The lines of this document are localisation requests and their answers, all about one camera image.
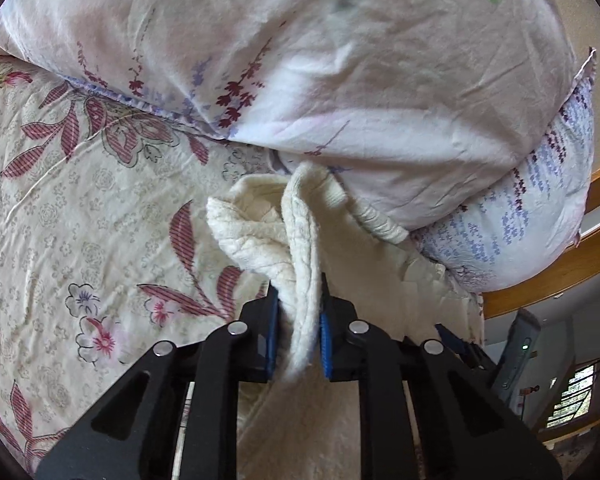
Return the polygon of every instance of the pillow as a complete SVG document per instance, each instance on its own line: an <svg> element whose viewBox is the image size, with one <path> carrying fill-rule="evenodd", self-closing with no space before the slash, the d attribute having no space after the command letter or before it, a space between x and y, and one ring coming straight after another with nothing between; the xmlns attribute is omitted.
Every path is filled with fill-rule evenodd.
<svg viewBox="0 0 600 480"><path fill-rule="evenodd" d="M471 292L513 286L551 265L578 234L593 162L596 54L540 145L496 184L411 233Z"/></svg>
<svg viewBox="0 0 600 480"><path fill-rule="evenodd" d="M519 163L577 69L554 0L6 0L0 53L317 158L407 228Z"/></svg>

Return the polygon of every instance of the window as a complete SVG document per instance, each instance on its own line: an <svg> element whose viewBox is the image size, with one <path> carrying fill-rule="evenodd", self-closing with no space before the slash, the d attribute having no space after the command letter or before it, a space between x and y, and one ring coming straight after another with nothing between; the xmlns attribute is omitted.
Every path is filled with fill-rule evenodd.
<svg viewBox="0 0 600 480"><path fill-rule="evenodd" d="M581 368L569 379L567 389L563 391L560 402L554 406L554 412L547 420L548 428L567 424L589 411L593 383L599 371L600 360Z"/></svg>

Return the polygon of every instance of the floral bed sheet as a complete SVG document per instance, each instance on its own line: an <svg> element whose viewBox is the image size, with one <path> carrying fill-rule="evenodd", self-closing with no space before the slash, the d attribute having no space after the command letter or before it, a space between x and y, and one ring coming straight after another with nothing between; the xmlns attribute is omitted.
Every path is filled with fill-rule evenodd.
<svg viewBox="0 0 600 480"><path fill-rule="evenodd" d="M0 436L33 473L161 339L204 339L261 295L205 222L266 152L0 56Z"/></svg>

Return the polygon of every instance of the white towel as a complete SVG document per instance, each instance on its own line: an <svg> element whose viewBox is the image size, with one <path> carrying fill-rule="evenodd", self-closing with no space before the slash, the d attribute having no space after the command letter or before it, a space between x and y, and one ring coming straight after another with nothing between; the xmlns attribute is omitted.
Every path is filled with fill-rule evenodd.
<svg viewBox="0 0 600 480"><path fill-rule="evenodd" d="M229 257L271 280L283 311L274 381L241 388L241 478L360 474L357 385L328 383L320 365L311 364L321 272L333 295L352 301L361 319L393 338L437 337L434 324L442 322L482 341L478 299L420 256L407 231L347 197L321 166L303 163L291 177L246 176L228 196L208 200L207 219Z"/></svg>

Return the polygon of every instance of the blue gripper pad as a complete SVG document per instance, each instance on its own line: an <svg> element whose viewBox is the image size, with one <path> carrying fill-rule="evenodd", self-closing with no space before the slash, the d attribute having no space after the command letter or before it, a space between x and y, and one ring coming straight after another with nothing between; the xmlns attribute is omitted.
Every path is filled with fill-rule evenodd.
<svg viewBox="0 0 600 480"><path fill-rule="evenodd" d="M320 359L324 376L329 380L333 373L332 353L331 330L329 329L327 315L323 312L320 314Z"/></svg>
<svg viewBox="0 0 600 480"><path fill-rule="evenodd" d="M278 290L269 285L269 291L267 292L267 300L270 301L270 314L269 314L269 330L267 331L267 377L271 379L273 372L276 369L276 355L278 354Z"/></svg>

